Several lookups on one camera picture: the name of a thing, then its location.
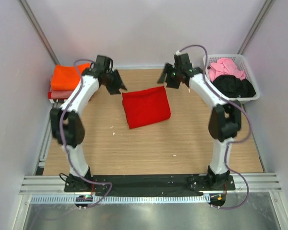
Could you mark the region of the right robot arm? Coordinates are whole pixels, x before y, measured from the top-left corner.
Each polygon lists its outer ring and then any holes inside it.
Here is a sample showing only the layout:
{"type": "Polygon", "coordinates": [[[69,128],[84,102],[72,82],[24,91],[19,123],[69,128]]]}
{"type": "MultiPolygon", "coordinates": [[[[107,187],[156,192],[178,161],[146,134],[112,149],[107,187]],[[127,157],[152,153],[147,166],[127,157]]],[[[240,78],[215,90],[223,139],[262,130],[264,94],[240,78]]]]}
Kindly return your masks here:
{"type": "Polygon", "coordinates": [[[213,155],[207,168],[205,183],[211,190],[230,189],[235,186],[227,162],[230,156],[232,142],[241,129],[240,103],[233,105],[228,99],[220,96],[216,87],[200,68],[195,68],[188,54],[174,55],[174,64],[166,63],[157,81],[165,83],[168,88],[177,89],[185,84],[195,91],[211,109],[208,131],[213,139],[213,155]]]}

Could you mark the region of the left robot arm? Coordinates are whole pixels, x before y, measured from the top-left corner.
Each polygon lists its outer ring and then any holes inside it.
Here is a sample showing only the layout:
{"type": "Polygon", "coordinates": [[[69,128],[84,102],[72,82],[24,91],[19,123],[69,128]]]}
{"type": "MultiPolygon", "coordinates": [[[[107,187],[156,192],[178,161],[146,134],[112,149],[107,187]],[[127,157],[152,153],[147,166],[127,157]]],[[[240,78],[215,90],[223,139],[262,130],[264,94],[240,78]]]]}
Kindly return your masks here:
{"type": "Polygon", "coordinates": [[[50,111],[51,132],[53,138],[62,146],[70,166],[65,181],[66,192],[88,191],[93,182],[90,167],[83,151],[85,129],[81,115],[94,93],[104,85],[109,94],[120,94],[126,87],[117,69],[113,68],[113,59],[98,55],[89,66],[80,70],[76,60],[73,67],[80,80],[71,96],[58,108],[50,111]]]}

